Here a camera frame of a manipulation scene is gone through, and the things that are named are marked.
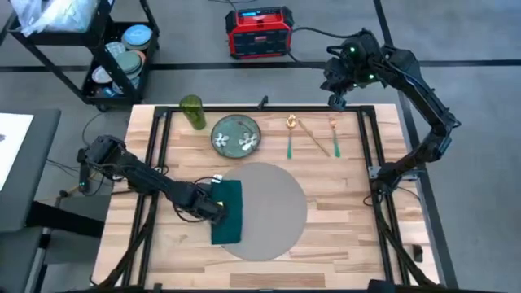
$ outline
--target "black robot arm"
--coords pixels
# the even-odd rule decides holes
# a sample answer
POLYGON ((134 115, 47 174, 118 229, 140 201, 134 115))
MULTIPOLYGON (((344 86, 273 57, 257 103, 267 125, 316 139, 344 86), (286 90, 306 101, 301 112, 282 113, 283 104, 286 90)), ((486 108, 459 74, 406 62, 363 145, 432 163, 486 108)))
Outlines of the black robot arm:
POLYGON ((202 185, 174 181, 155 171, 128 152, 118 138, 99 136, 83 153, 84 161, 109 180, 113 180, 114 176, 124 177, 131 190, 146 195, 162 191, 178 215, 182 210, 197 218, 197 221, 209 220, 215 224, 225 214, 224 207, 212 201, 208 190, 202 185))
POLYGON ((410 50, 387 45, 380 48, 373 33, 362 29, 341 46, 327 47, 327 51, 338 57, 327 62, 326 81, 321 86, 334 93, 329 100, 331 107, 342 111, 347 91, 379 81, 402 91, 431 126, 430 133, 409 154, 381 166, 373 181, 374 188, 392 192, 404 173, 441 158, 451 142, 452 129, 460 123, 423 80, 419 63, 410 50))

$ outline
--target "red power station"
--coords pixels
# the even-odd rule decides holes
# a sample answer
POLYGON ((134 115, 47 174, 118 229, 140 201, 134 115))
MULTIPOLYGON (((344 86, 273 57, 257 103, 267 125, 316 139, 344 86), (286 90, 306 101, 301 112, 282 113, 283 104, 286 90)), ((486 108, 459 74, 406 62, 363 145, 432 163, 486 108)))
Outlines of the red power station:
POLYGON ((287 7, 231 11, 226 16, 230 55, 236 59, 285 55, 290 51, 293 24, 287 7))

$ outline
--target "shelf cart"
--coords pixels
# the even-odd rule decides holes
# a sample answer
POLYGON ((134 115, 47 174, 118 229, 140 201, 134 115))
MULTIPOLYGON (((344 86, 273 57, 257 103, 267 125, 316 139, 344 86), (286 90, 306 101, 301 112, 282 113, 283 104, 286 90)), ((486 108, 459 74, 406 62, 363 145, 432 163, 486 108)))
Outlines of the shelf cart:
POLYGON ((142 9, 147 15, 148 22, 114 22, 110 16, 113 0, 99 0, 88 29, 83 33, 43 31, 25 37, 21 32, 18 18, 9 23, 9 33, 27 50, 40 60, 47 69, 53 72, 78 98, 86 104, 95 105, 98 110, 105 112, 110 106, 134 105, 143 100, 152 58, 159 49, 160 35, 157 23, 150 11, 147 0, 139 0, 142 9), (144 24, 152 30, 150 45, 143 51, 146 60, 139 78, 139 86, 134 88, 125 73, 121 70, 112 54, 105 47, 109 42, 120 41, 125 30, 135 24, 144 24), (52 63, 37 46, 85 46, 93 55, 89 71, 80 89, 63 74, 63 71, 52 63), (102 89, 107 85, 100 85, 92 80, 92 72, 103 66, 112 80, 118 84, 123 95, 108 97, 102 89))

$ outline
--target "gray carpet floor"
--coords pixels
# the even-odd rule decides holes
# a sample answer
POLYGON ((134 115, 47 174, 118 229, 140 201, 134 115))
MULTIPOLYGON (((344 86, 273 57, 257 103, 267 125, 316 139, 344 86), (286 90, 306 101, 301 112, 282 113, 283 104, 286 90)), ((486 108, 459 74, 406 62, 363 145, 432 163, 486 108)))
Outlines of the gray carpet floor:
MULTIPOLYGON (((237 62, 230 59, 224 27, 226 4, 206 0, 149 0, 161 29, 161 49, 154 63, 237 62)), ((0 24, 10 14, 0 2, 0 24)), ((383 42, 372 1, 367 0, 259 0, 238 8, 289 6, 297 26, 312 26, 338 34, 371 29, 383 42)), ((385 0, 383 8, 396 46, 411 49, 421 60, 519 59, 521 58, 521 2, 519 0, 385 0)), ((116 0, 115 20, 145 20, 137 0, 116 0)), ((339 44, 315 33, 294 36, 292 52, 305 61, 324 61, 326 46, 339 44)), ((42 47, 58 65, 87 65, 91 56, 84 48, 42 47)), ((291 61, 288 57, 256 60, 291 61)), ((14 38, 0 46, 0 67, 41 65, 14 38)), ((436 88, 440 99, 462 122, 453 132, 446 156, 428 166, 436 201, 449 244, 456 275, 462 288, 520 292, 521 220, 517 167, 521 163, 518 128, 521 91, 517 79, 521 67, 423 68, 423 76, 436 88)), ((84 72, 67 72, 78 85, 84 72)), ((178 103, 186 94, 197 94, 206 103, 258 103, 268 95, 273 103, 324 103, 329 96, 318 86, 318 70, 177 70, 153 71, 145 103, 178 103)), ((372 85, 348 95, 352 103, 398 103, 395 90, 372 85)), ((82 146, 81 131, 97 112, 81 102, 49 72, 0 72, 2 109, 59 108, 62 118, 49 157, 75 164, 82 146)), ((428 127, 414 112, 420 135, 428 127)), ((128 111, 108 112, 86 132, 88 139, 109 133, 123 138, 128 111)), ((38 199, 57 196, 76 185, 76 178, 47 166, 37 192, 38 199)), ((104 186, 90 198, 89 208, 103 217, 110 191, 104 186)), ((73 210, 76 206, 70 203, 73 210)), ((98 243, 56 243, 49 253, 89 257, 51 265, 43 291, 88 286, 98 243)))

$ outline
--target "dark green towel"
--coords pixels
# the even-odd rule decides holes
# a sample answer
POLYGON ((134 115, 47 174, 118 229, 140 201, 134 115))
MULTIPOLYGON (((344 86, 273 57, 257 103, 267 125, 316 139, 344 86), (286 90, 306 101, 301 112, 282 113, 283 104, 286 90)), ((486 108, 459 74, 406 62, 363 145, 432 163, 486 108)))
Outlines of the dark green towel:
POLYGON ((212 225, 212 244, 231 244, 241 241, 243 230, 243 188, 241 181, 223 180, 212 183, 211 197, 222 202, 226 214, 224 218, 212 225))

